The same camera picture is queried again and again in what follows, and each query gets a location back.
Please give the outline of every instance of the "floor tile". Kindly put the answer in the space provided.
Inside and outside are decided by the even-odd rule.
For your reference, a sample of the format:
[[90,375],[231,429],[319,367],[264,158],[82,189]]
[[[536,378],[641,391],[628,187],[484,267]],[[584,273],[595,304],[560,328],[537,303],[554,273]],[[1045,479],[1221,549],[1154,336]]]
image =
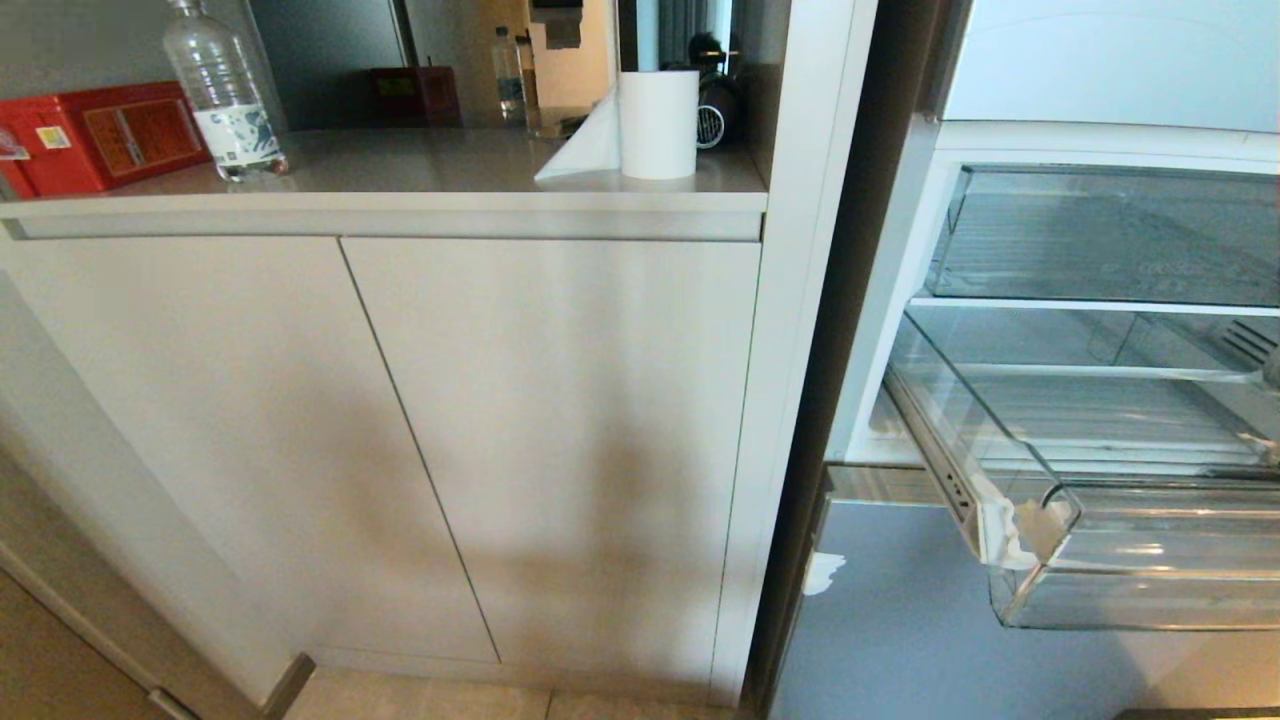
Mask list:
[[422,720],[543,720],[550,691],[431,680]]
[[733,711],[557,692],[547,720],[733,720]]
[[320,667],[287,720],[421,720],[431,680]]

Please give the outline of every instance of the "crisper drawer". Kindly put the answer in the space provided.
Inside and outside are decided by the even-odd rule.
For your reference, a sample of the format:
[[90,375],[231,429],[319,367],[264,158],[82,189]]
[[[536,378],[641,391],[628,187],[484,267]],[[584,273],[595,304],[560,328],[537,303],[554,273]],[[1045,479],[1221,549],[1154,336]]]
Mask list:
[[1280,305],[1267,174],[1082,165],[959,169],[937,299]]
[[1001,621],[1280,626],[1280,319],[909,306],[886,375]]

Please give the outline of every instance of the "cabinet panel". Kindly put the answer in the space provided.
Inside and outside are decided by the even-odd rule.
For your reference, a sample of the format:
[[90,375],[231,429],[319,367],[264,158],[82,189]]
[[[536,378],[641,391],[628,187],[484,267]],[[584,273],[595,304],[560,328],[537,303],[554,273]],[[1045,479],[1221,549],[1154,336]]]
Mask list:
[[300,650],[495,660],[333,238],[9,250],[84,386]]
[[759,246],[343,245],[502,661],[705,687]]

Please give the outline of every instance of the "dark red box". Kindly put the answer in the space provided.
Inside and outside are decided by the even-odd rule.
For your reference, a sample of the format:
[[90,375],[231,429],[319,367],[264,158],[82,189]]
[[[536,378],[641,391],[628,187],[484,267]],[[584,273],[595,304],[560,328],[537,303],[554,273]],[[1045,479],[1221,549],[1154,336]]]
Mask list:
[[177,82],[0,101],[0,173],[23,199],[102,192],[206,160]]
[[365,70],[384,119],[419,119],[431,127],[462,127],[453,68],[372,68]]

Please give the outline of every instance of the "refrigerator shelf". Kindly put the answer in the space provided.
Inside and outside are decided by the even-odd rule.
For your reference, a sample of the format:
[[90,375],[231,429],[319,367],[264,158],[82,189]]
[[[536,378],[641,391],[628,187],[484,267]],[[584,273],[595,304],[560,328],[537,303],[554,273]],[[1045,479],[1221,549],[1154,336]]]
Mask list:
[[1275,318],[909,306],[886,386],[1002,623],[1280,628],[1276,341]]
[[1280,306],[1274,177],[965,167],[925,288],[937,297]]

